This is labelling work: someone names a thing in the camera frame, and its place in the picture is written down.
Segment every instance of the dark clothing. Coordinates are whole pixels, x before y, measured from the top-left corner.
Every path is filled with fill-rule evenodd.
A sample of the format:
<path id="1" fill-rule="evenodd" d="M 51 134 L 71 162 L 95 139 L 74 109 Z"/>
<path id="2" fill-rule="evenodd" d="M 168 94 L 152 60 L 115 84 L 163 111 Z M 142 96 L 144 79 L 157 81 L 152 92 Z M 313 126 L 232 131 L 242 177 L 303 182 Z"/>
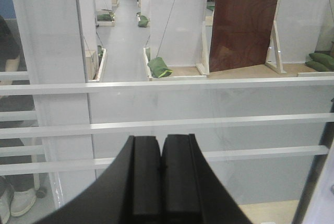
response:
<path id="1" fill-rule="evenodd" d="M 20 47 L 16 43 L 6 21 L 0 16 L 0 72 L 5 71 L 7 60 L 14 60 L 19 54 Z"/>
<path id="2" fill-rule="evenodd" d="M 14 60 L 20 56 L 19 70 L 27 70 L 21 53 L 21 47 L 16 43 L 6 21 L 0 16 L 0 72 L 5 71 L 7 60 Z M 29 84 L 29 81 L 14 81 L 13 85 Z M 27 111 L 34 108 L 31 95 L 8 96 L 0 99 L 0 112 Z M 22 121 L 0 122 L 0 128 L 18 127 Z M 19 138 L 0 139 L 0 147 L 23 146 Z M 31 163 L 31 156 L 0 157 L 0 164 Z M 26 191 L 34 187 L 32 174 L 7 175 L 6 180 L 0 176 L 0 196 L 10 183 L 15 191 Z"/>
<path id="3" fill-rule="evenodd" d="M 17 146 L 23 146 L 22 141 L 18 138 L 0 139 L 0 147 Z M 0 164 L 2 165 L 16 163 L 31 163 L 31 156 L 0 157 Z M 15 191 L 23 192 L 34 187 L 32 174 L 7 175 L 6 180 L 14 187 Z M 1 184 L 3 184 L 2 181 L 0 181 L 0 191 L 3 187 Z"/>

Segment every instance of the green sandbag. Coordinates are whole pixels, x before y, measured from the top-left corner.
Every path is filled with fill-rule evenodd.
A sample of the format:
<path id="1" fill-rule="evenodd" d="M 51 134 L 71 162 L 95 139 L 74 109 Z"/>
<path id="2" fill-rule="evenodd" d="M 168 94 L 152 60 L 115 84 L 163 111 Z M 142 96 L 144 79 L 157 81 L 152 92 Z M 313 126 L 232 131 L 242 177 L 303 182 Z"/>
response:
<path id="1" fill-rule="evenodd" d="M 98 15 L 98 21 L 113 21 L 113 16 L 110 14 L 101 14 Z"/>
<path id="2" fill-rule="evenodd" d="M 314 61 L 320 62 L 330 70 L 334 70 L 334 58 L 323 53 L 310 53 L 309 56 Z"/>
<path id="3" fill-rule="evenodd" d="M 161 57 L 152 59 L 147 65 L 150 67 L 152 76 L 154 78 L 167 77 L 170 76 L 173 72 L 166 66 Z"/>
<path id="4" fill-rule="evenodd" d="M 147 27 L 149 20 L 144 15 L 140 15 L 139 18 L 140 18 L 140 21 L 138 22 L 138 26 Z"/>
<path id="5" fill-rule="evenodd" d="M 214 10 L 214 6 L 209 6 L 209 5 L 207 5 L 207 9 L 213 11 L 213 10 Z"/>
<path id="6" fill-rule="evenodd" d="M 330 70 L 326 66 L 317 61 L 308 61 L 305 62 L 305 65 L 310 68 L 313 68 L 314 70 L 317 70 L 318 72 L 330 72 Z"/>
<path id="7" fill-rule="evenodd" d="M 146 52 L 148 61 L 150 61 L 151 60 L 151 48 L 146 48 L 145 52 Z"/>

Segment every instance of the wooden platform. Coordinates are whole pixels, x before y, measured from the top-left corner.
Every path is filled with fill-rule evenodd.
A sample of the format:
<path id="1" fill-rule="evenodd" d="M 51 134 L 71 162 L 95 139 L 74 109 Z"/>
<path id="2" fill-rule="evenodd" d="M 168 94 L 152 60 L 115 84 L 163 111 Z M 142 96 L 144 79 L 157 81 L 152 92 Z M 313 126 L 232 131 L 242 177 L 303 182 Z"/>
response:
<path id="1" fill-rule="evenodd" d="M 237 69 L 213 72 L 208 79 L 243 79 L 243 78 L 284 78 L 297 77 L 298 73 L 317 72 L 304 64 L 284 64 L 286 74 L 278 74 L 265 65 L 242 67 Z"/>
<path id="2" fill-rule="evenodd" d="M 298 200 L 285 202 L 268 202 L 241 205 L 241 210 L 253 224 L 274 222 L 275 224 L 290 224 L 297 210 Z"/>

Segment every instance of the person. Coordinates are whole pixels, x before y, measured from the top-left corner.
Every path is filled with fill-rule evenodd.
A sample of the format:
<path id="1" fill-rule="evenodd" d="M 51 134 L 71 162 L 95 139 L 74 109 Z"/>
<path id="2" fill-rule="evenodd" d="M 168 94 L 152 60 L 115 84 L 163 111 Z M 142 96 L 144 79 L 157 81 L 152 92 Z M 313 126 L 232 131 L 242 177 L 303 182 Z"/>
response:
<path id="1" fill-rule="evenodd" d="M 0 72 L 25 68 L 21 47 L 15 41 L 5 19 L 0 15 Z M 2 80 L 0 85 L 28 84 L 26 81 Z M 0 112 L 33 109 L 32 96 L 0 96 Z M 19 127 L 20 121 L 0 122 L 0 128 Z M 21 139 L 0 139 L 0 147 L 23 146 Z M 0 164 L 31 163 L 31 156 L 0 157 Z M 0 218 L 3 224 L 10 216 L 19 217 L 35 204 L 32 174 L 0 176 Z"/>

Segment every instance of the leg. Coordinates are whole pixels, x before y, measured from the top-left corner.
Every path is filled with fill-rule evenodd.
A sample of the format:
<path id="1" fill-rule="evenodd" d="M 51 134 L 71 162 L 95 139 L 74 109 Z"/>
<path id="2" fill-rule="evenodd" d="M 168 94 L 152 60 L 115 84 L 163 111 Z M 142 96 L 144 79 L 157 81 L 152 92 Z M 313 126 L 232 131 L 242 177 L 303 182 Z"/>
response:
<path id="1" fill-rule="evenodd" d="M 23 143 L 19 138 L 0 139 L 0 147 L 17 146 L 23 146 Z M 16 163 L 31 163 L 31 156 L 0 157 L 0 164 Z M 34 187 L 32 174 L 7 175 L 6 179 L 17 192 L 23 192 Z"/>

